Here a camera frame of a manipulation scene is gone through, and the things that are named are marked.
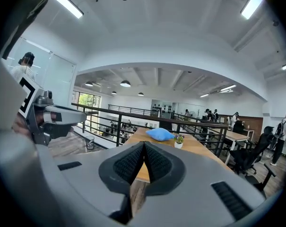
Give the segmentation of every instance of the brown wall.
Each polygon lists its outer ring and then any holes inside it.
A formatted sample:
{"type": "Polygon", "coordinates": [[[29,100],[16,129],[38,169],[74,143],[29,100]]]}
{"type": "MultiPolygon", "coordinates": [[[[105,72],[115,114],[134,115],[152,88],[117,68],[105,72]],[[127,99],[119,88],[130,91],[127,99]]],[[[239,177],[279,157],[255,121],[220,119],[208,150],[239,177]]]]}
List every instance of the brown wall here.
{"type": "MultiPolygon", "coordinates": [[[[232,115],[224,115],[224,114],[220,114],[219,116],[221,117],[232,117],[232,115]]],[[[260,138],[260,135],[262,134],[261,132],[261,128],[262,128],[262,120],[263,118],[258,118],[258,117],[247,117],[247,116],[239,116],[239,119],[241,121],[245,121],[244,126],[245,129],[248,127],[248,125],[250,125],[250,129],[254,130],[254,136],[253,136],[253,140],[258,141],[258,139],[260,138]]]]}

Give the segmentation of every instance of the blue pillow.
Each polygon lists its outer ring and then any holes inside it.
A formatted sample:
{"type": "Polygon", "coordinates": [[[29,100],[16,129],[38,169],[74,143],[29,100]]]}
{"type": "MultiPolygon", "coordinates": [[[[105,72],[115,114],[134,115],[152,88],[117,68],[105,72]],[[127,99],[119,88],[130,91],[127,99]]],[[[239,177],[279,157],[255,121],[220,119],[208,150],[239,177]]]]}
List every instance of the blue pillow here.
{"type": "Polygon", "coordinates": [[[174,138],[173,134],[163,128],[156,128],[146,131],[146,134],[157,141],[170,140],[174,138]]]}

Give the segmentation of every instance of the black pants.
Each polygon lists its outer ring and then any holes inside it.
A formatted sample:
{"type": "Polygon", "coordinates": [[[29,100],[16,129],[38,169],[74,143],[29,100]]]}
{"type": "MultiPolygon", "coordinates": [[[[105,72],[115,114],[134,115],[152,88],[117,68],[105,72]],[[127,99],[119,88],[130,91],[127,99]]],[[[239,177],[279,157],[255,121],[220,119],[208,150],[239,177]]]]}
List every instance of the black pants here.
{"type": "Polygon", "coordinates": [[[272,159],[272,163],[276,163],[281,155],[281,152],[283,151],[283,147],[284,147],[284,140],[278,139],[277,143],[276,143],[276,147],[275,147],[275,152],[273,155],[273,159],[272,159]]]}

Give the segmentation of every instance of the potted plant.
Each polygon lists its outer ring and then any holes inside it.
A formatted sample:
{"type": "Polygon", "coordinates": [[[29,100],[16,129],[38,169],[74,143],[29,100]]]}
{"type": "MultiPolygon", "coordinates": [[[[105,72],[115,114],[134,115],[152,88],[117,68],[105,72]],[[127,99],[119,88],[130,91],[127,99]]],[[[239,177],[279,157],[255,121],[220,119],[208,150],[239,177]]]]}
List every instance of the potted plant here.
{"type": "Polygon", "coordinates": [[[178,149],[182,148],[182,144],[183,144],[183,142],[184,142],[184,138],[185,138],[185,136],[180,135],[180,134],[177,134],[177,135],[174,137],[174,140],[175,140],[175,142],[174,142],[174,147],[175,147],[175,148],[178,148],[178,149]]]}

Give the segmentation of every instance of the white flower pot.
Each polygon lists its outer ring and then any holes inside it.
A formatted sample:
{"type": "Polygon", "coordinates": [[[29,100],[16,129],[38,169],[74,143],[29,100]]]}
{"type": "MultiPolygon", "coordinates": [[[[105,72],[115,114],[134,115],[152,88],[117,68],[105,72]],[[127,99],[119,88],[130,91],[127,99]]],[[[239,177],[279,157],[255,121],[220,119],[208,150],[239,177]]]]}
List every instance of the white flower pot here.
{"type": "Polygon", "coordinates": [[[178,144],[178,143],[174,142],[174,147],[180,149],[180,148],[182,148],[182,144],[178,144]]]}

